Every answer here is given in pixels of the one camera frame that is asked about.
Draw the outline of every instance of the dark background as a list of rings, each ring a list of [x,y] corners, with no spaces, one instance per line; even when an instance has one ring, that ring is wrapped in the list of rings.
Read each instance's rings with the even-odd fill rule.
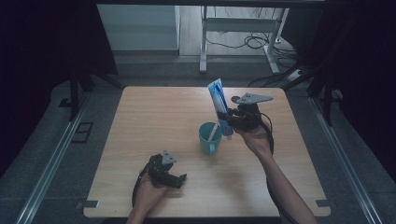
[[[351,10],[292,8],[282,37],[297,48],[303,65],[318,66]],[[346,118],[393,180],[396,180],[395,39],[394,4],[388,0],[369,0],[329,71],[334,87],[343,94],[340,107]]]
[[[58,0],[0,3],[2,175],[42,118],[56,85],[117,69],[96,4]]]

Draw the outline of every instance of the wire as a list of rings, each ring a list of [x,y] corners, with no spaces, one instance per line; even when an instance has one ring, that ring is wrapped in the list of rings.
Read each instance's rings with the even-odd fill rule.
[[[252,18],[253,17],[253,14],[255,13],[255,12],[257,12],[257,10],[258,10],[258,8],[256,7],[252,12],[251,12],[251,14],[250,14],[250,18]]]
[[[264,18],[267,17],[267,11],[268,11],[268,7],[265,8],[265,11],[264,11]]]
[[[206,41],[207,41],[208,43],[210,43],[210,44],[213,44],[213,45],[220,45],[220,46],[223,46],[223,47],[226,47],[226,48],[230,48],[230,49],[240,49],[240,48],[242,48],[242,47],[244,47],[244,46],[248,46],[248,47],[250,47],[251,49],[262,49],[262,47],[263,47],[265,44],[268,43],[268,41],[267,41],[265,38],[260,37],[260,36],[258,36],[258,35],[254,35],[253,33],[250,33],[247,37],[245,37],[245,39],[244,39],[244,42],[245,42],[245,43],[244,43],[243,45],[240,45],[240,46],[229,46],[229,45],[225,45],[225,44],[221,44],[221,43],[216,43],[216,42],[212,42],[212,41],[208,40],[207,38],[206,38]],[[251,41],[255,41],[256,43],[259,44],[259,46],[253,46],[253,45],[251,45],[251,43],[250,43]]]
[[[225,13],[227,13],[228,17],[231,17],[230,14],[228,14],[227,7],[224,7],[224,10],[225,10]]]
[[[286,58],[280,57],[280,58],[276,59],[276,63],[279,64],[280,66],[285,67],[285,68],[291,68],[291,66],[283,64],[281,62],[281,60],[295,60],[295,59],[291,59],[291,58],[288,58],[288,57],[286,57]]]
[[[269,85],[275,83],[275,85],[271,86],[271,87],[274,87],[274,86],[276,86],[283,78],[289,76],[292,72],[294,72],[299,66],[300,66],[300,64],[299,64],[298,62],[296,62],[296,63],[294,64],[294,66],[290,67],[287,71],[285,71],[285,72],[282,73],[282,74],[272,75],[272,76],[269,76],[269,77],[259,77],[259,78],[256,78],[256,79],[250,81],[250,82],[247,84],[247,87],[251,87],[251,85],[252,85],[253,83],[258,82],[258,81],[262,81],[262,80],[266,80],[266,82],[265,82],[263,85],[261,85],[260,88],[269,87]]]
[[[274,18],[275,10],[276,10],[276,7],[274,7],[274,11],[273,11],[273,15],[272,15],[271,19]]]
[[[259,18],[261,14],[262,14],[262,7],[260,8],[260,12],[259,12],[259,15],[257,16],[257,18]]]

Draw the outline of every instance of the tabletop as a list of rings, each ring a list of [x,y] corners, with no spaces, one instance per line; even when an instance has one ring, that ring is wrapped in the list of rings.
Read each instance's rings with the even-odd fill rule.
[[[254,93],[274,97],[259,103],[274,128],[274,157],[316,216],[330,207],[306,150],[285,92],[276,88],[224,88],[228,107],[232,96]],[[128,217],[139,170],[151,155],[171,152],[177,162],[171,175],[187,174],[180,189],[170,189],[149,217],[277,217],[266,187],[265,173],[243,139],[223,137],[219,151],[208,156],[200,149],[198,129],[217,116],[207,88],[127,87],[111,126],[94,177],[87,217]]]

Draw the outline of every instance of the hand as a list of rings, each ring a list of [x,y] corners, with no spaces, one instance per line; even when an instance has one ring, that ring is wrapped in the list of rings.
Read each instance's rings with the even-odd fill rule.
[[[144,174],[136,193],[134,207],[148,212],[168,191],[168,187],[154,186],[148,174]]]
[[[264,124],[271,129],[267,122],[264,121]],[[249,132],[245,132],[236,128],[234,128],[234,130],[236,133],[239,133],[242,136],[247,147],[256,156],[259,156],[260,153],[264,153],[265,155],[268,153],[272,154],[270,150],[268,134],[261,125]]]
[[[149,210],[154,207],[168,191],[168,187],[154,186],[148,174],[144,174],[137,189],[134,209],[127,223],[143,223]]]

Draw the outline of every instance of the black cable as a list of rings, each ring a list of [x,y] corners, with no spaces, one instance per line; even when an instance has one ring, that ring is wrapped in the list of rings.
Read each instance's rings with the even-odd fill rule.
[[[296,52],[295,50],[292,49],[279,49],[277,47],[274,47],[274,51],[277,55],[282,55],[293,59],[298,57],[297,53],[291,53],[291,52]]]
[[[285,68],[291,68],[291,66],[288,66],[288,65],[283,64],[283,63],[281,62],[281,60],[295,60],[295,59],[291,59],[291,58],[282,58],[282,57],[276,59],[276,63],[277,63],[279,66],[282,66],[282,67],[285,67]]]
[[[227,13],[228,17],[231,17],[230,14],[228,14],[227,7],[224,7],[224,10],[225,10],[225,13]]]
[[[258,8],[256,7],[256,8],[253,10],[253,12],[250,14],[250,18],[253,17],[253,14],[254,14],[255,12],[257,12],[257,10],[258,10]]]
[[[273,19],[273,18],[274,18],[275,10],[276,10],[276,7],[274,7],[273,16],[271,17],[271,19]]]
[[[257,18],[259,18],[261,14],[262,14],[262,7],[260,8],[260,12],[259,12],[259,15],[257,16]]]
[[[251,49],[261,49],[266,43],[268,43],[264,38],[262,38],[262,37],[260,37],[260,36],[257,36],[257,35],[253,35],[253,33],[250,33],[250,35],[248,35],[247,37],[245,37],[245,40],[244,40],[245,43],[244,43],[243,45],[240,45],[240,46],[229,46],[229,45],[225,45],[225,44],[221,44],[221,43],[216,43],[216,42],[212,42],[212,41],[208,40],[207,38],[206,38],[206,41],[207,41],[208,43],[210,43],[210,44],[213,44],[213,45],[220,45],[220,46],[223,46],[223,47],[226,47],[226,48],[230,48],[230,49],[240,49],[240,48],[242,48],[242,47],[244,47],[244,46],[248,46],[248,47],[250,47]],[[254,47],[254,46],[252,46],[252,45],[250,44],[251,41],[256,41],[256,42],[259,43],[260,45],[257,46],[257,47]]]
[[[266,82],[265,84],[263,84],[263,85],[260,86],[261,88],[263,88],[263,87],[268,87],[268,85],[273,84],[273,83],[275,83],[275,82],[277,82],[277,81],[282,80],[284,77],[289,76],[289,75],[290,75],[292,72],[294,72],[299,66],[300,66],[300,64],[299,64],[298,62],[296,62],[296,63],[294,64],[294,66],[290,67],[287,71],[283,72],[282,74],[272,75],[272,76],[269,76],[269,77],[259,77],[259,78],[256,78],[256,79],[250,81],[250,82],[247,84],[247,87],[250,87],[250,85],[252,85],[253,83],[258,82],[258,81],[262,81],[262,80],[266,80],[266,79],[272,79],[272,80],[269,80],[268,82]]]
[[[265,11],[264,11],[264,18],[267,17],[267,11],[268,11],[268,7],[265,8]]]

